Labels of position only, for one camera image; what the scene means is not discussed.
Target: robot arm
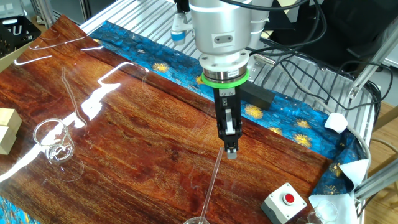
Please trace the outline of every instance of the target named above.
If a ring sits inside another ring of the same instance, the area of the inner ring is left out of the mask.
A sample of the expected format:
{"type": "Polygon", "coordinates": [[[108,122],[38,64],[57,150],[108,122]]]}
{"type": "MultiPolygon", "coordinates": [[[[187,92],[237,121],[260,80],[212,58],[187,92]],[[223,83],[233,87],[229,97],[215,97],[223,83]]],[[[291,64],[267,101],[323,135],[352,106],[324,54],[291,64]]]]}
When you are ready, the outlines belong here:
{"type": "MultiPolygon", "coordinates": [[[[239,86],[249,78],[249,52],[245,48],[259,41],[268,12],[252,14],[250,9],[222,1],[189,0],[192,24],[187,24],[186,9],[180,9],[188,0],[175,1],[178,13],[174,17],[172,39],[176,45],[182,45],[186,33],[194,31],[195,44],[202,53],[199,59],[202,81],[214,91],[218,137],[224,141],[228,158],[234,159],[242,136],[239,86]]],[[[249,4],[252,0],[239,1],[249,4]]],[[[272,0],[257,1],[259,5],[272,4],[272,0]]]]}

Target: emergency stop button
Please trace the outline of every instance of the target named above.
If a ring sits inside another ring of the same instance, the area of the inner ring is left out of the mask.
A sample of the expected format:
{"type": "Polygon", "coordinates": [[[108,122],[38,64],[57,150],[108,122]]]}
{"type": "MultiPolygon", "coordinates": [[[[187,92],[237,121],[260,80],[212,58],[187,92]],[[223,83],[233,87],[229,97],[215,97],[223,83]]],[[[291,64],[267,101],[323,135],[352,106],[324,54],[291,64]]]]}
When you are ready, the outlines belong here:
{"type": "Polygon", "coordinates": [[[294,196],[292,194],[285,194],[284,202],[286,205],[293,205],[294,203],[294,196]]]}

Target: wooden table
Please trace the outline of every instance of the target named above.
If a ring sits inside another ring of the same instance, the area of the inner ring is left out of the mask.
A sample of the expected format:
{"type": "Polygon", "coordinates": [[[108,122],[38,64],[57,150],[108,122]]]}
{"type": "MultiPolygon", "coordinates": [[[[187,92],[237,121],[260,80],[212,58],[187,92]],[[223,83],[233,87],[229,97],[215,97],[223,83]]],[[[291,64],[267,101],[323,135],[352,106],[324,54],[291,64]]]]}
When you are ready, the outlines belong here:
{"type": "MultiPolygon", "coordinates": [[[[23,120],[11,153],[0,156],[0,174],[28,152],[33,160],[0,183],[0,195],[42,223],[199,216],[223,145],[213,103],[142,67],[110,73],[127,60],[98,46],[62,16],[0,73],[0,107],[15,108],[23,120]],[[73,161],[84,169],[71,170],[74,181],[58,178],[45,155],[33,153],[32,132],[49,118],[62,119],[75,142],[73,161]]],[[[210,223],[270,223],[262,201],[289,182],[308,203],[330,163],[246,119],[239,144],[236,160],[221,161],[210,223]]]]}

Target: red button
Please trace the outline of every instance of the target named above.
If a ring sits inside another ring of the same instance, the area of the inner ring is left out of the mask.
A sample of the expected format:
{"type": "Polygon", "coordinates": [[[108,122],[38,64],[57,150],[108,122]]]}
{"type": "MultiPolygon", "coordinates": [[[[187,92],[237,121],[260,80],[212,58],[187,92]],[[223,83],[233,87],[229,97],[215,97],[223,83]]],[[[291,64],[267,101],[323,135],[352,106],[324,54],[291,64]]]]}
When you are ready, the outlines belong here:
{"type": "Polygon", "coordinates": [[[291,194],[286,194],[285,201],[287,202],[287,204],[292,204],[294,202],[294,196],[291,194]]]}

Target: green ring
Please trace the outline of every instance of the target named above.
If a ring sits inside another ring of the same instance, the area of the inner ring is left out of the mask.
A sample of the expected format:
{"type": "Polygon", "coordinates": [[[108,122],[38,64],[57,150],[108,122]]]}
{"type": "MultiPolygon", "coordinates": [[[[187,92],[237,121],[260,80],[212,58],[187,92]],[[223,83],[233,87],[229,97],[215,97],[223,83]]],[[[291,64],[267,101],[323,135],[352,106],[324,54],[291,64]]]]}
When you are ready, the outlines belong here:
{"type": "Polygon", "coordinates": [[[204,73],[201,74],[201,80],[204,82],[204,84],[217,88],[217,89],[226,89],[226,88],[234,88],[239,85],[242,85],[244,82],[246,82],[249,79],[249,70],[246,71],[246,74],[244,75],[243,78],[241,78],[238,81],[231,82],[231,83],[213,83],[209,80],[206,79],[206,76],[204,73]]]}

